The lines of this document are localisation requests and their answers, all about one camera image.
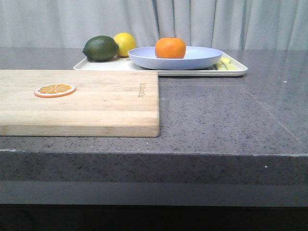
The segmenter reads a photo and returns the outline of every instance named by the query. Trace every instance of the dark floor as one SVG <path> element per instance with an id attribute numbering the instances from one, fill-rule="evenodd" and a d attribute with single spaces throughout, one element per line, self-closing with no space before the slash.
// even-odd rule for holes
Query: dark floor
<path id="1" fill-rule="evenodd" d="M 0 231 L 308 231 L 308 208 L 0 205 Z"/>

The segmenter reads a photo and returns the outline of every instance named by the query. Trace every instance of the lemon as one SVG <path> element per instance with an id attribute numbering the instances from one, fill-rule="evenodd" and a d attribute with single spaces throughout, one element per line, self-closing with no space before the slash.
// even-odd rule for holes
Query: lemon
<path id="1" fill-rule="evenodd" d="M 112 37 L 100 35 L 89 39 L 83 49 L 83 53 L 94 61 L 111 60 L 119 46 Z"/>
<path id="2" fill-rule="evenodd" d="M 114 37 L 115 42 L 119 46 L 117 55 L 121 57 L 128 57 L 128 51 L 136 48 L 135 38 L 129 33 L 119 33 Z"/>

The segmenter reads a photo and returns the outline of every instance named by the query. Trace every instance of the speckled stone countertop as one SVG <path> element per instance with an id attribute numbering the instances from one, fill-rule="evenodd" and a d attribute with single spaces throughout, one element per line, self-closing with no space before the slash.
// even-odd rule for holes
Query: speckled stone countertop
<path id="1" fill-rule="evenodd" d="M 308 206 L 308 53 L 224 52 L 248 67 L 244 77 L 159 78 L 157 138 L 0 137 L 0 204 Z M 0 53 L 0 69 L 72 69 L 84 58 L 81 49 Z M 80 199 L 94 185 L 93 193 L 116 187 L 118 196 Z M 74 187 L 79 199 L 70 200 Z M 156 200 L 132 199 L 132 187 L 155 187 Z M 246 202 L 230 193 L 235 187 Z M 173 203 L 179 190 L 188 191 Z M 198 198 L 215 190 L 215 203 Z M 278 201 L 266 200 L 270 194 Z"/>

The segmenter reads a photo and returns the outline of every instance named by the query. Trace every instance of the orange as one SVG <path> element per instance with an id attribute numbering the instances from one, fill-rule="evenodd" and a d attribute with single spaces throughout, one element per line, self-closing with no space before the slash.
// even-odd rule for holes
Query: orange
<path id="1" fill-rule="evenodd" d="M 164 59 L 182 59 L 186 53 L 186 44 L 180 38 L 161 38 L 155 44 L 155 56 Z"/>
<path id="2" fill-rule="evenodd" d="M 76 91 L 76 87 L 71 84 L 49 84 L 44 85 L 34 91 L 34 94 L 42 98 L 55 98 L 69 95 Z"/>

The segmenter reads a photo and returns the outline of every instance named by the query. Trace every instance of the orange slice rind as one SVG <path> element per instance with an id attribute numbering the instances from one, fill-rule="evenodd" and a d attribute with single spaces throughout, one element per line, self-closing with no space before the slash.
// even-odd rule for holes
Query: orange slice rind
<path id="1" fill-rule="evenodd" d="M 76 91 L 76 87 L 71 84 L 57 83 L 41 86 L 34 90 L 34 95 L 41 98 L 55 98 L 69 95 Z"/>

